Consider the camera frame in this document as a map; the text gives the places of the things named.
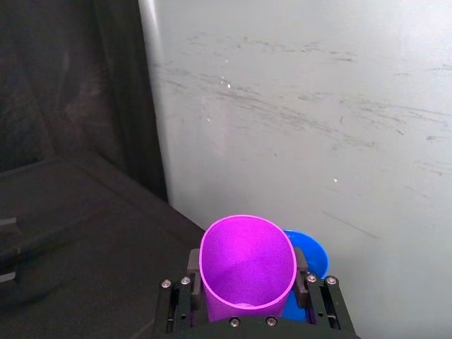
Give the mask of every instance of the black surface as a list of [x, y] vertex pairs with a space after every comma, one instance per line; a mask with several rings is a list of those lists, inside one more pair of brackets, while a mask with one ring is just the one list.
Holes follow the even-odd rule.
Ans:
[[203, 231], [92, 153], [0, 174], [0, 218], [20, 234], [0, 289], [0, 338], [149, 338], [158, 284], [186, 271]]
[[131, 176], [167, 200], [138, 0], [94, 0]]
[[94, 150], [167, 199], [138, 0], [0, 1], [0, 172]]

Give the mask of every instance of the gray panel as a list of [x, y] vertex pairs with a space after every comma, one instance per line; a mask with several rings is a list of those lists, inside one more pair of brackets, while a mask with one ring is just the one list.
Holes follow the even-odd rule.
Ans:
[[448, 338], [452, 3], [141, 9], [172, 205], [315, 236], [363, 338]]

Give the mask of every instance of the cup rim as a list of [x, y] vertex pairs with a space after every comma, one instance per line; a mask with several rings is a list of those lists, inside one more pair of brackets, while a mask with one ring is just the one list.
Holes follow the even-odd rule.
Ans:
[[[228, 219], [234, 219], [234, 218], [242, 218], [242, 217], [247, 217], [247, 218], [253, 218], [253, 219], [259, 219], [262, 221], [267, 222], [269, 225], [273, 226], [275, 229], [277, 229], [278, 231], [280, 231], [280, 233], [283, 235], [284, 239], [286, 240], [287, 244], [289, 245], [290, 248], [290, 252], [292, 254], [292, 262], [293, 262], [293, 274], [292, 274], [292, 278], [290, 279], [290, 283], [287, 286], [287, 288], [284, 290], [283, 293], [281, 293], [281, 295], [279, 297], [277, 297], [276, 299], [272, 300], [271, 302], [268, 302], [266, 304], [262, 304], [262, 305], [258, 305], [258, 306], [237, 306], [236, 304], [233, 304], [231, 302], [228, 302], [227, 300], [223, 299], [222, 297], [220, 297], [219, 295], [217, 295], [212, 288], [209, 286], [209, 284], [206, 281], [206, 277], [204, 276], [204, 272], [203, 272], [203, 245], [204, 245], [204, 241], [206, 240], [207, 235], [209, 234], [209, 232], [212, 231], [212, 229], [217, 226], [219, 223], [228, 220]], [[294, 285], [295, 282], [295, 277], [297, 275], [297, 258], [295, 256], [295, 251], [294, 248], [292, 246], [292, 243], [290, 242], [289, 237], [284, 233], [284, 230], [281, 229], [280, 227], [278, 227], [274, 222], [271, 222], [268, 219], [262, 218], [262, 217], [258, 217], [255, 215], [246, 215], [246, 214], [239, 214], [239, 215], [230, 215], [224, 218], [221, 218], [217, 221], [215, 221], [204, 233], [203, 238], [201, 240], [201, 246], [200, 246], [200, 250], [199, 250], [199, 270], [201, 273], [201, 278], [204, 284], [204, 287], [209, 291], [209, 293], [211, 293], [217, 300], [221, 301], [223, 304], [226, 304], [229, 307], [235, 308], [235, 309], [241, 309], [241, 310], [257, 310], [257, 309], [265, 309], [267, 307], [271, 307], [273, 305], [276, 305], [277, 303], [279, 303], [281, 300], [283, 300], [286, 296], [289, 295], [290, 290], [292, 289], [292, 286]]]
[[302, 235], [302, 236], [304, 236], [306, 238], [310, 238], [310, 240], [312, 240], [313, 243], [315, 243], [317, 246], [319, 246], [321, 248], [321, 250], [322, 250], [322, 252], [323, 252], [323, 254], [325, 256], [325, 259], [326, 259], [325, 273], [321, 276], [321, 278], [324, 279], [326, 277], [326, 275], [328, 274], [328, 271], [330, 270], [330, 257], [328, 255], [328, 252], [326, 251], [325, 247], [323, 247], [323, 245], [321, 244], [321, 242], [319, 240], [317, 240], [316, 238], [314, 238], [313, 236], [311, 236], [310, 234], [307, 234], [307, 233], [304, 233], [304, 232], [301, 232], [301, 231], [284, 230], [284, 232], [289, 232], [291, 234], [300, 234], [300, 235]]

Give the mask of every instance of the scuff mark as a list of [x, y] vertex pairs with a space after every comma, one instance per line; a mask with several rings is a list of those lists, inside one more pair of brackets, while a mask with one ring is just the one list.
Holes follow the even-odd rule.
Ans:
[[353, 229], [355, 229], [355, 230], [357, 230], [357, 231], [360, 231], [361, 233], [363, 233], [363, 234], [365, 234], [365, 235], [367, 235], [367, 236], [369, 236], [369, 237], [371, 237], [371, 238], [373, 238], [373, 239], [380, 239], [379, 236], [377, 236], [377, 235], [375, 235], [375, 234], [372, 234], [371, 232], [368, 232], [368, 231], [366, 231], [366, 230], [363, 230], [362, 228], [356, 227], [356, 226], [354, 226], [353, 224], [350, 224], [348, 221], [342, 220], [342, 219], [340, 219], [340, 218], [338, 218], [338, 217], [336, 217], [336, 216], [334, 216], [334, 215], [331, 215], [330, 213], [327, 213], [327, 212], [325, 212], [325, 211], [323, 211], [323, 210], [322, 210], [322, 213], [323, 213], [324, 215], [327, 215], [328, 217], [330, 217], [330, 218], [332, 218], [332, 219], [334, 219], [334, 220], [336, 220], [336, 221], [338, 221], [338, 222], [344, 224], [344, 225], [347, 225], [347, 226], [349, 226], [349, 227], [351, 227], [351, 228], [353, 228]]

